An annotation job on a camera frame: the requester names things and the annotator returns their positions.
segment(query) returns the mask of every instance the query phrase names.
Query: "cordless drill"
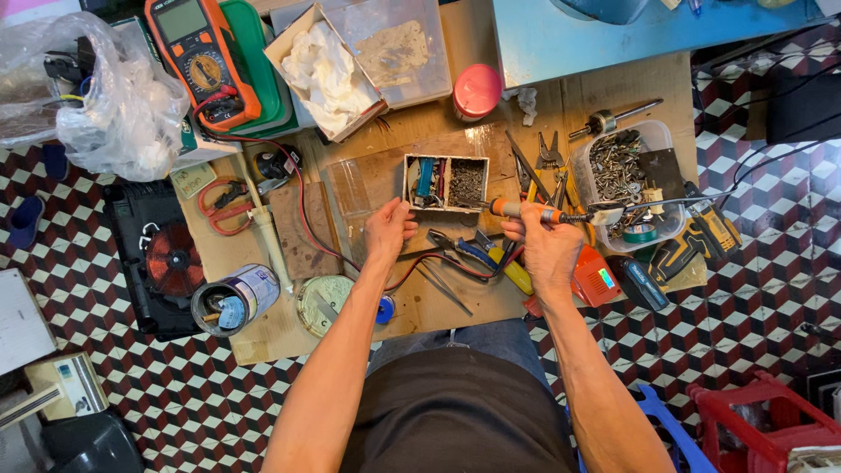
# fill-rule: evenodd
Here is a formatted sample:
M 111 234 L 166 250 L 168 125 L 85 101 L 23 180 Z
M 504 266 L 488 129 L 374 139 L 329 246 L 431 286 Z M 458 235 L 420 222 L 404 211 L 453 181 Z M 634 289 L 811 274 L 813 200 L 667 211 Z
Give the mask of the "cordless drill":
M 703 196 L 692 182 L 684 183 L 684 189 L 686 197 Z M 732 256 L 742 246 L 733 223 L 712 200 L 699 200 L 687 210 L 692 217 L 686 219 L 683 230 L 657 249 L 648 266 L 648 274 L 663 288 L 696 253 L 718 260 Z

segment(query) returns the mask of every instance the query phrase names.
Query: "pink lid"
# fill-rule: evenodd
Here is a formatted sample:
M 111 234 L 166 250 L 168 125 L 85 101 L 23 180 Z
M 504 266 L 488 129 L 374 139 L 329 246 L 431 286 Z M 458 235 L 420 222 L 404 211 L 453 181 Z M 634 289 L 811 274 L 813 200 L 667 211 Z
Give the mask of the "pink lid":
M 502 97 L 500 74 L 485 64 L 464 69 L 452 88 L 452 101 L 462 114 L 482 117 L 490 113 Z

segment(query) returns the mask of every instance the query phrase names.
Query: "digital multimeter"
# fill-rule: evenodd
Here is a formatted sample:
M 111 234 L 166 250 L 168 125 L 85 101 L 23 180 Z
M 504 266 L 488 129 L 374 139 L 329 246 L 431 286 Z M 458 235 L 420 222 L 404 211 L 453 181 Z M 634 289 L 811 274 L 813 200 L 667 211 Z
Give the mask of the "digital multimeter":
M 198 114 L 204 126 L 226 132 L 260 116 L 260 102 L 242 73 L 234 36 L 216 0 L 147 0 L 145 12 L 161 53 L 190 91 L 194 109 L 224 85 L 236 89 L 236 95 Z

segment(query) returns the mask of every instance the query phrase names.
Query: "person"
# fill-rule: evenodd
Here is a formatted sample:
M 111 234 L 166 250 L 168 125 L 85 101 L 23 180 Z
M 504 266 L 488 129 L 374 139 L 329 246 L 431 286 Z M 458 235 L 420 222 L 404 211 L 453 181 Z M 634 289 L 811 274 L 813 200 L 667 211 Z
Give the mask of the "person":
M 658 435 L 573 304 L 581 231 L 521 204 L 503 222 L 551 329 L 569 419 L 586 467 L 674 471 Z M 403 241 L 407 202 L 365 223 L 368 259 L 283 403 L 263 471 L 577 471 L 569 421 L 548 389 L 522 319 L 383 342 L 366 378 L 374 317 Z

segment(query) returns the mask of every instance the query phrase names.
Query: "jeans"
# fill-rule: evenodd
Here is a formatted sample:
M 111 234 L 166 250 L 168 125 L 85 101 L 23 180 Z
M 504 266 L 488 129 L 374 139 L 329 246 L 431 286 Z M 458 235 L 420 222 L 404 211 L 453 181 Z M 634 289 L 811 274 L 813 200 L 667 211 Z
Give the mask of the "jeans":
M 462 327 L 452 331 L 437 330 L 391 338 L 384 341 L 383 346 L 374 352 L 367 375 L 407 354 L 446 347 L 472 348 L 510 361 L 531 373 L 549 392 L 552 392 L 526 323 L 519 318 Z

